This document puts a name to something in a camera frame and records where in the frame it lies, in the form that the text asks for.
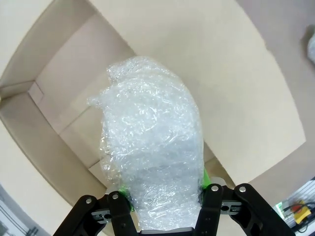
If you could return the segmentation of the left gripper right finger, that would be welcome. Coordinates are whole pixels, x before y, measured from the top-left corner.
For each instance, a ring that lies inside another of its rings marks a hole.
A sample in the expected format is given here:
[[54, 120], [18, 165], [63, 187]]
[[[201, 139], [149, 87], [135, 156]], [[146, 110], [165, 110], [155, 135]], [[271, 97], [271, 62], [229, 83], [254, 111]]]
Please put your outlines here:
[[293, 236], [294, 232], [248, 183], [230, 189], [213, 183], [206, 171], [202, 181], [202, 207], [195, 236], [215, 236], [222, 214], [236, 222], [247, 236]]

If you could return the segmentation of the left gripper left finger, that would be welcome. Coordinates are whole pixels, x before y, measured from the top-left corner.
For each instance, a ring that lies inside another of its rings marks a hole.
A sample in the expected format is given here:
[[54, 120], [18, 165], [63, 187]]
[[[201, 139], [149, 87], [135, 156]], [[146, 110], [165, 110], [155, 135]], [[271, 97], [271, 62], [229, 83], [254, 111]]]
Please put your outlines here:
[[97, 199], [82, 196], [55, 231], [55, 236], [96, 236], [108, 223], [116, 236], [136, 236], [138, 232], [130, 215], [131, 206], [119, 191]]

